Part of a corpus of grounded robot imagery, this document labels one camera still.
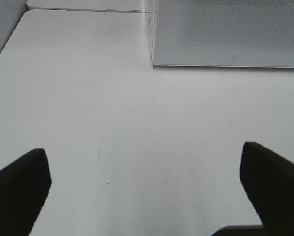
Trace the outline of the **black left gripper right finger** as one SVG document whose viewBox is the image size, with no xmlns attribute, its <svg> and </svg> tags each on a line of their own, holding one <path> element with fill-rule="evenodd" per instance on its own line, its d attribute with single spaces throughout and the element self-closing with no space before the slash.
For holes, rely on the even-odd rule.
<svg viewBox="0 0 294 236">
<path fill-rule="evenodd" d="M 267 234 L 294 236 L 294 163 L 256 142 L 245 142 L 239 177 Z"/>
</svg>

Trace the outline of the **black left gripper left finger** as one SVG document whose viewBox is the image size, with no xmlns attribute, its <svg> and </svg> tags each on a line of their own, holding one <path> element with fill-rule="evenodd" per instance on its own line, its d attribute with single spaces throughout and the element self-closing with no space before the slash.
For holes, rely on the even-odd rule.
<svg viewBox="0 0 294 236">
<path fill-rule="evenodd" d="M 28 236 L 51 187 L 44 149 L 33 149 L 0 170 L 0 236 Z"/>
</svg>

